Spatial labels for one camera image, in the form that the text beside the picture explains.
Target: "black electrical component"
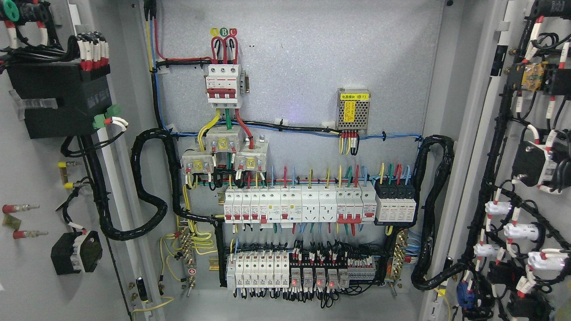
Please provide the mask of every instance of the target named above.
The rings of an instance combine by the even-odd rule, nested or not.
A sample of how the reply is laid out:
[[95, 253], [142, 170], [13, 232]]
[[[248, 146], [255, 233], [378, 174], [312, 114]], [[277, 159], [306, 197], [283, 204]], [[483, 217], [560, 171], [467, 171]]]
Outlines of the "black electrical component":
[[147, 288], [145, 288], [144, 286], [143, 278], [138, 277], [136, 283], [137, 283], [137, 292], [139, 292], [139, 299], [141, 299], [141, 301], [143, 302], [147, 302], [148, 301]]
[[571, 2], [563, 0], [536, 0], [529, 17], [532, 19], [544, 17], [561, 17], [571, 19]]
[[81, 70], [79, 61], [19, 63], [8, 68], [20, 98], [57, 101], [57, 109], [25, 110], [30, 138], [91, 135], [103, 127], [95, 117], [103, 115], [112, 104], [105, 77], [109, 72], [109, 65]]
[[545, 71], [543, 91], [546, 95], [571, 94], [571, 69], [553, 68]]
[[548, 321], [553, 309], [545, 297], [537, 292], [521, 298], [512, 292], [507, 305], [509, 313], [516, 318], [530, 321]]
[[517, 282], [525, 276], [525, 270], [513, 262], [490, 262], [488, 280], [492, 284], [504, 284], [508, 289], [515, 291]]
[[555, 184], [558, 164], [567, 157], [568, 148], [562, 143], [555, 142], [548, 154], [544, 147], [523, 141], [513, 161], [512, 177], [530, 187], [543, 184], [553, 186], [553, 188], [567, 188], [571, 186], [571, 173], [569, 172], [562, 172], [562, 179]]
[[93, 272], [102, 255], [96, 231], [64, 233], [51, 248], [51, 262], [57, 275]]

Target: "yellow wire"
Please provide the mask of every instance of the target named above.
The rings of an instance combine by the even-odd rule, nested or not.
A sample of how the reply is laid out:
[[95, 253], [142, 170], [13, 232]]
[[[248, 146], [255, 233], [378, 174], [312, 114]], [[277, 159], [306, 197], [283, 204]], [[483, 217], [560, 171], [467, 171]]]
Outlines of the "yellow wire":
[[343, 172], [341, 172], [341, 169], [342, 169], [341, 165], [339, 165], [339, 188], [341, 188], [341, 181], [342, 181], [341, 175], [343, 175]]
[[200, 131], [198, 132], [198, 145], [200, 145], [200, 150], [202, 151], [206, 150], [206, 148], [204, 147], [204, 142], [202, 141], [202, 136], [204, 135], [204, 132], [212, 128], [216, 124], [219, 118], [220, 118], [220, 110], [216, 109], [216, 115], [214, 115], [214, 118], [208, 124], [204, 125], [204, 127], [202, 127], [202, 129], [200, 129]]
[[327, 174], [325, 175], [325, 179], [327, 180], [327, 183], [325, 184], [325, 188], [329, 188], [329, 173], [331, 172], [331, 169], [329, 167], [327, 167]]
[[134, 310], [133, 310], [133, 313], [132, 313], [132, 314], [133, 314], [133, 320], [135, 320], [135, 314], [136, 314], [137, 312], [149, 312], [149, 311], [152, 311], [152, 310], [155, 310], [155, 309], [164, 307], [165, 305], [167, 305], [167, 304], [169, 304], [169, 303], [171, 303], [172, 301], [175, 300], [175, 298], [173, 298], [172, 296], [161, 296], [160, 298], [161, 298], [162, 300], [168, 300], [168, 301], [163, 302], [163, 303], [159, 304], [158, 306], [154, 306], [154, 307], [152, 307], [152, 308], [134, 309]]
[[442, 296], [444, 301], [446, 301], [446, 305], [448, 306], [448, 321], [451, 321], [452, 320], [452, 306], [450, 305], [450, 302], [446, 298], [446, 294], [442, 290], [439, 290], [437, 288], [434, 288], [433, 290], [438, 292], [438, 294], [440, 294], [440, 296]]
[[145, 28], [147, 29], [147, 56], [148, 56], [148, 69], [153, 70], [152, 63], [152, 53], [151, 53], [151, 29], [148, 25], [148, 21], [145, 21]]

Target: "yellow component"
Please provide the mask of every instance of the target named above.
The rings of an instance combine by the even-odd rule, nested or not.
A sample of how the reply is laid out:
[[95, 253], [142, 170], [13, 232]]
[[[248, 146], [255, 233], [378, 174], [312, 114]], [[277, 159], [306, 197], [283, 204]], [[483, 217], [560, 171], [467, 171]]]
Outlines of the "yellow component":
[[246, 168], [247, 169], [255, 169], [256, 168], [256, 159], [253, 157], [246, 158]]
[[368, 93], [344, 93], [341, 94], [340, 100], [342, 101], [368, 101]]
[[202, 166], [202, 160], [200, 159], [193, 160], [192, 168], [194, 168], [195, 171], [203, 171], [204, 167]]
[[521, 78], [521, 88], [523, 90], [539, 90], [546, 64], [547, 62], [528, 63], [525, 65], [524, 76]]
[[224, 150], [228, 148], [228, 140], [226, 138], [218, 138], [218, 150]]
[[220, 119], [220, 110], [216, 109], [216, 114], [214, 115], [214, 118], [208, 124], [204, 125], [204, 127], [202, 127], [198, 132], [198, 145], [200, 146], [201, 151], [206, 150], [206, 148], [204, 147], [204, 142], [202, 141], [202, 136], [204, 136], [204, 132], [212, 128], [216, 124], [218, 119]]
[[345, 101], [345, 109], [343, 113], [344, 122], [352, 123], [355, 121], [355, 106], [357, 106], [355, 101]]

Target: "circuit breaker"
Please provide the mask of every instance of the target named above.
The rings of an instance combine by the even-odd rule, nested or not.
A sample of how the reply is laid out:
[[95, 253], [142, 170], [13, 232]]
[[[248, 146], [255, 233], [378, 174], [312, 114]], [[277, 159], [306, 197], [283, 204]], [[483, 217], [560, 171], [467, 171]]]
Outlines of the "circuit breaker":
[[214, 108], [242, 107], [240, 95], [240, 65], [209, 65], [206, 76], [206, 95]]

